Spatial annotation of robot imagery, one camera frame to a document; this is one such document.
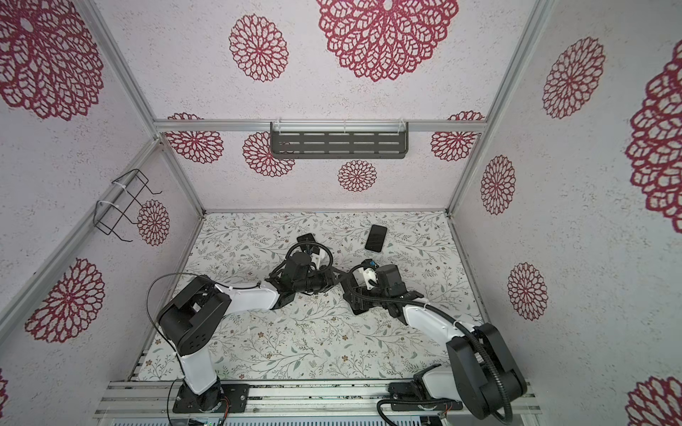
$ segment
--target cable tie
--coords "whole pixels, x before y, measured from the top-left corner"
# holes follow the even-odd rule
[[[118,207],[117,205],[115,205],[114,203],[109,202],[109,201],[98,200],[98,202],[103,203],[103,204],[109,204],[109,205],[116,207],[117,209],[120,209],[120,207]]]

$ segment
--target white wall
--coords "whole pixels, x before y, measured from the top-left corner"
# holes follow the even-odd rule
[[[116,231],[132,239],[131,243],[97,230],[91,234],[74,256],[72,266],[77,258],[87,259],[101,273],[104,282],[101,308],[87,329],[75,336],[55,339],[48,333],[47,338],[42,338],[42,333],[31,333],[34,327],[29,319],[8,337],[0,352],[1,375],[7,380],[8,396],[0,407],[3,424],[83,425],[95,412],[107,384],[111,380],[125,380],[135,366],[151,327],[145,313],[147,288],[157,276],[177,268],[197,221],[194,209],[160,152],[153,154],[141,169],[149,177],[152,190],[163,191],[152,196],[145,190],[140,198],[143,204],[154,199],[165,206],[169,219],[167,237],[159,245],[147,244],[138,228],[125,220]],[[127,197],[119,199],[121,205],[127,205]],[[139,207],[130,210],[136,219]],[[105,218],[112,219],[113,214]],[[150,311],[158,310],[169,284],[157,283],[150,298]],[[62,308],[65,303],[57,305]],[[83,313],[83,309],[76,309],[74,316]]]
[[[327,49],[318,3],[98,1],[155,115],[188,112],[204,119],[446,119],[470,109],[485,114],[534,2],[433,2],[443,4],[434,8],[440,18],[458,5],[447,37],[413,72],[377,82],[356,77]],[[383,4],[377,2],[381,9]],[[253,14],[271,21],[286,42],[286,67],[270,81],[247,76],[231,51],[243,41],[231,42],[237,20]]]
[[[69,121],[0,100],[0,309],[149,139],[106,64],[102,80]]]
[[[443,40],[433,43],[432,57],[411,72],[391,76],[393,80],[358,77],[340,65],[320,28],[321,17],[329,16],[320,2],[98,3],[154,114],[162,119],[448,119],[462,111],[487,114],[534,2],[435,2],[434,16],[447,20],[456,14],[448,25],[431,26],[431,32],[420,37]],[[322,3],[332,9],[350,4]],[[378,2],[375,11],[364,14],[374,17],[370,26],[377,31],[388,4]],[[392,4],[397,8],[401,3]],[[274,27],[260,26],[264,21],[256,19],[240,32],[238,21],[253,14]],[[420,22],[427,14],[424,10],[412,18]],[[388,27],[382,28],[382,37],[391,40]],[[411,30],[406,28],[406,39],[418,33],[414,23]],[[271,31],[276,40],[284,41],[271,46],[279,55],[277,64],[254,66],[253,73],[247,67],[245,72],[239,67],[239,52],[256,30]],[[425,50],[407,54],[406,62],[425,54]],[[188,153],[181,163],[209,210],[442,209],[465,162],[438,158],[430,144],[432,134],[411,133],[405,159],[370,162],[376,171],[374,185],[349,192],[338,181],[339,169],[347,161],[298,160],[284,175],[263,176],[243,157],[249,134],[209,132],[195,141],[201,143],[207,136],[211,153]]]
[[[650,80],[671,62],[680,22],[682,4],[674,1],[560,1],[455,215],[492,322],[533,383],[549,425],[682,419],[682,234],[669,217],[646,208],[625,154],[630,119]],[[546,78],[559,55],[586,37],[604,47],[603,74],[579,110],[552,118],[543,103]],[[673,129],[668,188],[677,200],[680,59],[668,66],[671,92],[657,103],[668,108],[663,118]],[[666,149],[664,142],[658,144]],[[481,178],[498,155],[513,164],[515,190],[494,215],[481,201]],[[508,288],[522,263],[544,278],[533,289],[535,315],[526,310],[526,318]],[[678,411],[663,414],[666,406]]]
[[[339,171],[351,160],[297,159],[281,168],[286,174],[269,176],[251,168],[243,156],[244,145],[250,146],[249,136],[221,133],[223,155],[213,163],[180,157],[206,209],[443,209],[465,163],[436,158],[431,152],[432,134],[411,132],[404,159],[366,160],[372,170],[367,182],[374,178],[373,184],[349,191],[339,182]]]

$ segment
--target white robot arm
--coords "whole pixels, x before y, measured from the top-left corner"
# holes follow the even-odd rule
[[[310,253],[293,252],[302,245],[324,251],[315,259]],[[328,265],[321,267],[325,257]],[[206,345],[225,315],[279,309],[293,301],[298,292],[316,294],[341,284],[344,299],[355,315],[376,307],[386,309],[392,317],[419,329],[447,349],[451,367],[434,366],[419,372],[407,391],[399,386],[404,382],[395,384],[394,389],[393,384],[389,385],[388,391],[394,397],[399,395],[397,400],[389,401],[394,410],[401,406],[413,409],[410,404],[429,401],[461,401],[477,418],[493,414],[501,419],[496,413],[500,408],[509,411],[505,418],[511,418],[509,402],[525,393],[526,384],[496,328],[491,324],[456,322],[422,294],[408,291],[396,265],[378,267],[372,260],[365,260],[345,273],[333,268],[332,262],[329,249],[306,241],[289,250],[265,283],[228,286],[203,275],[194,278],[161,309],[159,325],[177,351],[185,374],[183,385],[191,391],[198,411],[211,412],[220,407],[222,388]]]

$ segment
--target red mandala print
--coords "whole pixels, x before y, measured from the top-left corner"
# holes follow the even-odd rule
[[[628,426],[682,425],[682,383],[676,378],[650,377],[646,382],[637,382],[627,396]]]
[[[282,176],[289,173],[296,164],[295,160],[277,159],[272,156],[269,132],[249,135],[241,149],[246,164],[263,176]]]
[[[630,125],[630,182],[647,195],[648,210],[669,217],[682,233],[682,40],[672,61],[647,84],[647,98]]]
[[[536,320],[547,308],[545,279],[532,264],[520,263],[511,270],[507,283],[509,301],[527,320]]]
[[[137,228],[140,237],[149,245],[159,245],[166,240],[171,221],[168,211],[157,200],[148,200],[137,215]]]
[[[317,0],[339,65],[372,81],[414,72],[447,37],[456,0]]]
[[[604,46],[590,37],[578,40],[559,55],[542,95],[547,115],[562,119],[589,101],[604,72],[604,60]]]
[[[514,195],[514,167],[504,155],[490,160],[481,179],[481,199],[486,210],[498,215],[509,207]]]
[[[2,410],[5,408],[7,399],[7,380],[2,376],[2,369],[0,369],[0,419],[2,419]]]
[[[376,169],[368,162],[354,159],[339,169],[339,183],[344,189],[360,192],[376,182]]]
[[[0,1],[0,91],[9,106],[69,121],[99,102],[104,67],[67,0]]]
[[[24,329],[36,340],[64,343],[88,328],[104,300],[102,274],[88,259],[74,266],[57,282]]]
[[[243,16],[230,34],[232,58],[244,74],[258,81],[279,77],[289,62],[282,33],[262,16]]]
[[[169,120],[203,120],[182,112]],[[222,155],[222,139],[218,132],[166,132],[168,143],[175,152],[195,163],[212,163]]]
[[[483,119],[483,114],[473,111],[462,111],[448,118],[455,121]],[[436,132],[431,136],[431,151],[445,161],[457,161],[469,155],[476,138],[475,132]]]

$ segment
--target floral tablecloth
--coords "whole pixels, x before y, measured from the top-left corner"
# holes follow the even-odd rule
[[[388,227],[381,253],[364,249],[372,224]],[[205,218],[186,272],[230,284],[256,282],[308,232],[330,248],[339,269],[365,258],[394,263],[408,289],[424,293],[455,318],[481,322],[442,211],[214,213]],[[190,280],[183,278],[175,294]],[[229,315],[209,349],[224,379],[406,378],[429,365],[448,364],[444,345],[384,309],[354,316],[340,286],[316,296],[298,294],[277,311]],[[174,353],[157,335],[134,380],[178,377]]]

